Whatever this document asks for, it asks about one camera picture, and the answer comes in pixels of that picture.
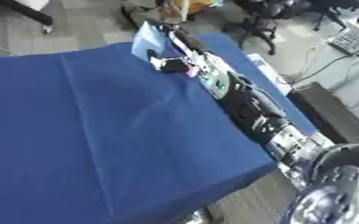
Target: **chair wheel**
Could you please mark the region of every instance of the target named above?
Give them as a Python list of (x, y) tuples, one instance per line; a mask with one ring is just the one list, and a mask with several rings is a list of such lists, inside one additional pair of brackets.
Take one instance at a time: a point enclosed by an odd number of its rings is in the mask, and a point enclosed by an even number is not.
[(53, 27), (50, 25), (42, 25), (43, 34), (50, 34), (53, 32)]

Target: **gray floor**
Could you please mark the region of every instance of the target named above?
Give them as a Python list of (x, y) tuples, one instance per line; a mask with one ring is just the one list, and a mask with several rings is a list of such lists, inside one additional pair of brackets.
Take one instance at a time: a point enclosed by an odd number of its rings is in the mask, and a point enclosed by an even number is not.
[[(119, 5), (119, 0), (52, 0), (44, 9), (55, 19), (55, 31), (50, 35), (43, 35), (38, 23), (0, 8), (0, 47), (26, 55), (130, 41), (133, 30), (122, 18)], [(195, 34), (220, 32), (224, 22), (240, 21), (242, 17), (240, 9), (228, 4), (201, 13), (196, 21), (185, 26)], [(243, 48), (248, 53), (262, 54), (280, 73), (293, 74), (302, 67), (307, 49), (336, 30), (333, 24), (327, 23), (320, 32), (312, 31), (315, 19), (315, 15), (309, 15), (280, 21), (277, 56), (269, 56), (265, 43), (256, 38), (244, 42)], [(0, 56), (5, 55), (6, 52), (0, 51)], [(220, 200), (218, 205), (229, 224), (277, 223), (293, 194), (288, 182), (274, 172)]]

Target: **silver metal part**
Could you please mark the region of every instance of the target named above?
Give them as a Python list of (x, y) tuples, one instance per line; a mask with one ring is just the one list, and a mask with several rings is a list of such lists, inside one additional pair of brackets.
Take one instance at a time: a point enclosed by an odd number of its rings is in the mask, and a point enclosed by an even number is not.
[(324, 150), (333, 146), (328, 138), (316, 132), (311, 136), (304, 136), (294, 126), (284, 127), (265, 147), (270, 154), (281, 161), (279, 170), (299, 190), (305, 189), (307, 183), (303, 176), (306, 167)]
[(211, 53), (207, 52), (203, 57), (205, 57), (206, 67), (201, 66), (201, 71), (198, 75), (199, 80), (216, 100), (220, 100), (229, 91), (230, 80), (228, 73), (234, 74), (235, 71), (221, 58)]
[(266, 145), (276, 161), (281, 161), (288, 154), (294, 155), (296, 151), (304, 149), (307, 137), (291, 124), (285, 126)]
[(359, 168), (343, 166), (304, 191), (283, 223), (359, 224)]

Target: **desk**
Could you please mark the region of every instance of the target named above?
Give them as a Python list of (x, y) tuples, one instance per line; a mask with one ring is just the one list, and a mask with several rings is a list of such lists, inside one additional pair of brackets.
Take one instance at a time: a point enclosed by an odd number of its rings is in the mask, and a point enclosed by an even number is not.
[[(227, 36), (202, 40), (316, 131)], [(0, 58), (0, 224), (171, 223), (274, 167), (197, 79), (130, 43)]]
[[(355, 29), (359, 32), (359, 24), (356, 19), (347, 21), (350, 29)], [(339, 59), (344, 56), (342, 52), (337, 51), (327, 43), (327, 40), (322, 40), (323, 44), (314, 52), (313, 59), (309, 62), (309, 68), (302, 77), (307, 77), (310, 74), (318, 71), (329, 62)], [(314, 77), (302, 81), (300, 84), (307, 84), (314, 81), (319, 82), (325, 89), (337, 89), (342, 85), (359, 76), (359, 57), (353, 56), (342, 59), (332, 66), (328, 67), (321, 73)]]

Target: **office chair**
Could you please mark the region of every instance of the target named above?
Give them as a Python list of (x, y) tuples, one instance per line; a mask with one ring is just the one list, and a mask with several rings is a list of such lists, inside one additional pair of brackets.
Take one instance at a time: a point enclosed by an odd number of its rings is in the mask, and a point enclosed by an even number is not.
[(53, 31), (53, 19), (40, 11), (33, 10), (15, 0), (0, 0), (0, 5), (41, 23), (43, 25), (42, 32), (44, 34)]
[[(241, 23), (226, 23), (223, 26), (223, 31), (226, 32), (230, 28), (239, 28), (245, 30), (247, 33), (245, 38), (249, 35), (253, 35), (261, 38), (270, 47), (268, 52), (270, 55), (276, 53), (276, 46), (273, 43), (273, 39), (276, 35), (277, 25), (275, 18), (281, 10), (284, 9), (284, 5), (281, 4), (284, 1), (269, 0), (269, 1), (251, 1), (251, 0), (235, 0), (234, 3), (241, 7), (244, 11), (250, 14), (250, 17), (246, 17)], [(275, 27), (268, 28), (265, 22), (272, 21)]]
[(347, 26), (339, 19), (341, 15), (339, 9), (351, 9), (351, 11), (359, 9), (359, 0), (308, 0), (308, 2), (310, 3), (310, 8), (306, 11), (320, 13), (320, 18), (313, 28), (315, 31), (320, 30), (322, 21), (325, 18), (329, 18), (340, 25), (342, 29), (345, 29)]

